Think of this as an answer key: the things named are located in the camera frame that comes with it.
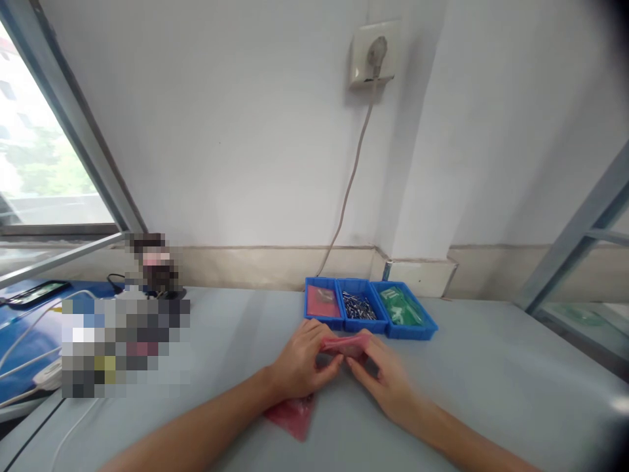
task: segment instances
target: pink plastic bag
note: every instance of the pink plastic bag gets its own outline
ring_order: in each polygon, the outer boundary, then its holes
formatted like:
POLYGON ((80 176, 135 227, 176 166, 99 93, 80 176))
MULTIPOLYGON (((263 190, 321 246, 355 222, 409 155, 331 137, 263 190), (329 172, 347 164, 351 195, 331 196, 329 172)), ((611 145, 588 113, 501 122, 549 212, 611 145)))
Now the pink plastic bag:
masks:
POLYGON ((310 394, 302 399, 292 399, 278 403, 274 407, 269 408, 264 413, 264 416, 303 443, 308 435, 310 417, 314 407, 315 396, 310 394))
POLYGON ((341 310, 339 309, 334 290, 309 285, 306 313, 308 316, 340 318, 341 310))
POLYGON ((357 334, 348 338, 324 338, 321 341, 321 352, 336 355, 343 354, 354 359, 361 358, 369 344, 369 334, 357 334))
MULTIPOLYGON (((357 334, 348 338, 324 338, 321 352, 330 355, 343 354, 362 361, 363 352, 369 344, 369 334, 357 334)), ((288 431, 292 437, 304 442, 310 428, 310 419, 315 408, 314 394, 302 399, 286 400, 265 411, 264 416, 288 431)))

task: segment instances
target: smartphone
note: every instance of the smartphone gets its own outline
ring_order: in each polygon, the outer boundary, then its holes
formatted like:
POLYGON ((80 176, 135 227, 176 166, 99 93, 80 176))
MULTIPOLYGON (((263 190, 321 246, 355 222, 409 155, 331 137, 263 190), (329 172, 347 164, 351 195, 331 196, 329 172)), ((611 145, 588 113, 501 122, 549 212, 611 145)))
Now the smartphone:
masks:
POLYGON ((70 282, 63 281, 49 281, 43 284, 37 285, 21 294, 17 294, 6 300, 6 304, 11 308, 26 308, 30 305, 42 302, 46 298, 49 298, 70 286, 70 282))

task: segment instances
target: table surface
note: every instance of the table surface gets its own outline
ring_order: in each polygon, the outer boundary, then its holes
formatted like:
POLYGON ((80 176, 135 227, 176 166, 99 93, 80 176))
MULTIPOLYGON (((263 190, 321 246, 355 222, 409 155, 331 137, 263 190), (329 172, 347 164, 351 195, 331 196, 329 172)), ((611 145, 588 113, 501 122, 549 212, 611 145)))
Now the table surface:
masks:
MULTIPOLYGON (((303 294, 295 292, 190 288, 188 297, 191 329, 170 344, 158 371, 149 372, 146 381, 157 385, 100 401, 70 435, 56 470, 97 470, 158 426, 236 385, 275 359, 303 315, 303 294)), ((627 395, 626 384, 511 304, 422 303, 440 327, 432 341, 384 340, 437 403, 543 470, 588 470, 609 452, 621 418, 613 405, 627 395)), ((56 392, 0 442, 0 470, 59 402, 56 392)), ((92 402, 61 404, 10 470, 50 467, 61 438, 92 402)), ((305 443, 260 418, 215 470, 387 470, 392 464, 395 470, 455 470, 387 421, 344 368, 318 394, 305 443)))

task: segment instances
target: baseboard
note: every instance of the baseboard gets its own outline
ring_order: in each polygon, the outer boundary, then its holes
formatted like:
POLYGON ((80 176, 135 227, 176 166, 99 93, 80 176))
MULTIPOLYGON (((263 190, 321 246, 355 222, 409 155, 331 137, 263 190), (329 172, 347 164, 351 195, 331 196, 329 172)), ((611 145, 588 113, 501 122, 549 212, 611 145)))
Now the baseboard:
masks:
MULTIPOLYGON (((448 298, 512 301, 550 245, 453 246, 459 263, 448 298)), ((550 297, 556 302, 629 302, 629 248, 598 245, 550 297)))
MULTIPOLYGON (((379 281, 385 274, 386 279, 406 282, 418 296, 439 297, 445 292, 448 298, 511 301, 548 247, 453 247, 448 260, 443 261, 390 259, 374 247, 334 248, 323 275, 379 281)), ((322 247, 183 248, 181 281, 195 286, 302 290, 304 278, 316 273, 325 250, 322 247)), ((108 273, 132 271, 134 267, 133 258, 123 248, 105 248, 41 277, 104 280, 108 273)), ((552 300, 626 303, 628 277, 629 248, 597 246, 552 300)))
MULTIPOLYGON (((189 286, 303 290, 319 269, 325 247, 184 247, 174 249, 181 283, 189 286)), ((389 258, 373 246, 332 250, 323 277, 383 280, 389 258)), ((450 261, 394 262, 389 279, 407 282, 418 296, 441 296, 455 264, 450 261)), ((109 273, 134 271, 131 254, 105 248, 55 267, 44 278, 104 280, 109 273)))

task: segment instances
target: blue plastic bin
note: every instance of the blue plastic bin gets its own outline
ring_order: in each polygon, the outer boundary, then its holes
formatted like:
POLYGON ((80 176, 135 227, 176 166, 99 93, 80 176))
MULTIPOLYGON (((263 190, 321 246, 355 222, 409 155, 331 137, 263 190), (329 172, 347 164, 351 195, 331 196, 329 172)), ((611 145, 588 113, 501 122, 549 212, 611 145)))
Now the blue plastic bin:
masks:
POLYGON ((307 319, 318 319, 321 323, 325 323, 330 327, 330 329, 335 331, 343 330, 343 321, 345 321, 345 312, 343 310, 343 298, 341 297, 341 292, 339 291, 338 284, 336 283, 336 279, 331 279, 329 277, 306 277, 306 292, 305 298, 303 301, 303 317, 307 319), (328 288, 330 290, 334 290, 336 293, 336 302, 339 304, 339 311, 341 314, 340 318, 332 318, 332 317, 312 317, 308 316, 308 286, 316 286, 320 288, 328 288))
POLYGON ((435 332, 439 330, 439 326, 434 322, 434 320, 430 317, 426 309, 419 303, 419 300, 413 295, 406 284, 404 282, 372 282, 372 285, 378 295, 378 302, 382 310, 387 315, 387 319, 389 320, 389 324, 387 326, 387 337, 391 339, 414 339, 420 341, 429 341, 432 339, 435 332), (394 324, 391 321, 391 317, 389 316, 389 312, 385 308, 385 304, 380 298, 380 292, 391 288, 398 287, 404 295, 411 298, 417 306, 421 309, 421 313, 424 317, 424 326, 402 326, 399 324, 394 324))
POLYGON ((376 293, 371 282, 364 279, 338 279, 337 283, 341 297, 341 311, 345 319, 345 331, 358 332, 366 328, 374 334, 383 334, 389 325, 389 317, 385 313, 382 304, 379 302, 379 295, 376 293), (348 318, 345 303, 343 302, 343 292, 347 292, 351 295, 363 295, 372 306, 373 312, 378 317, 378 320, 372 321, 348 318))

